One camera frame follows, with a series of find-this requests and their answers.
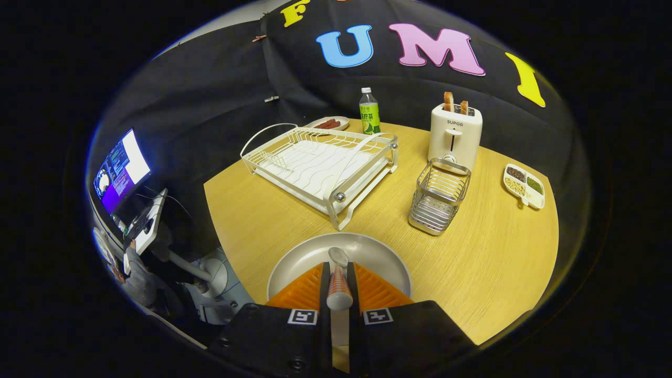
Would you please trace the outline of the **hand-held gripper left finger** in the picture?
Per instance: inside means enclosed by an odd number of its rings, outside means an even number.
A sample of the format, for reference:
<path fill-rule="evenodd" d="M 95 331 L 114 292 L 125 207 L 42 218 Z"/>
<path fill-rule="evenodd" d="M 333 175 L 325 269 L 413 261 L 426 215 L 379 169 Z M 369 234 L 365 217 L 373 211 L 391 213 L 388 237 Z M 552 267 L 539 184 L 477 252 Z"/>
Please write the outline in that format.
<path fill-rule="evenodd" d="M 313 307 L 245 304 L 209 344 L 235 376 L 328 376 L 333 368 L 328 263 L 304 273 Z"/>

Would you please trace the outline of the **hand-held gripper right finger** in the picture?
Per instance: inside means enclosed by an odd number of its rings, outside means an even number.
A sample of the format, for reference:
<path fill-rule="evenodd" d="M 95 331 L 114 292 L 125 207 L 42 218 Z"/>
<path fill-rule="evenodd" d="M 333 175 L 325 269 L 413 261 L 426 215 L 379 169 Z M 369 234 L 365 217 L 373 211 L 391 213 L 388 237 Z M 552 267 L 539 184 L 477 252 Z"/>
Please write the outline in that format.
<path fill-rule="evenodd" d="M 365 268 L 348 266 L 352 376 L 454 376 L 477 345 L 432 300 L 365 306 Z"/>

